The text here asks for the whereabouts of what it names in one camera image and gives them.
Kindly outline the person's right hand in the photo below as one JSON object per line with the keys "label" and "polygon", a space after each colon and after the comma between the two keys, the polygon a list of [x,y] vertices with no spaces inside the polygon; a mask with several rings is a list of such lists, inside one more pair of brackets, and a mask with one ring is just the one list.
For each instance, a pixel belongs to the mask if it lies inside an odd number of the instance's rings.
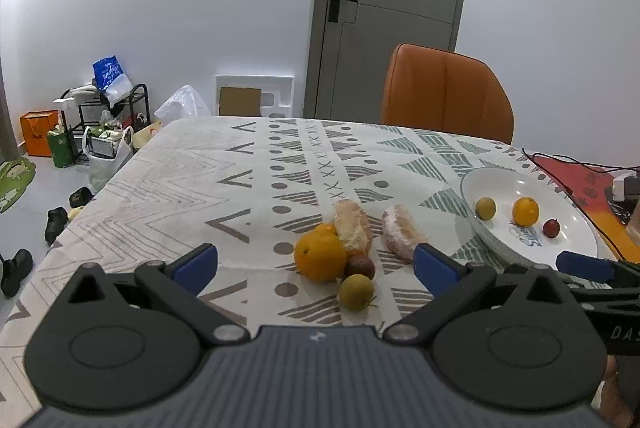
{"label": "person's right hand", "polygon": [[638,427],[634,410],[625,402],[620,392],[617,361],[614,356],[608,356],[606,361],[599,413],[613,427]]}

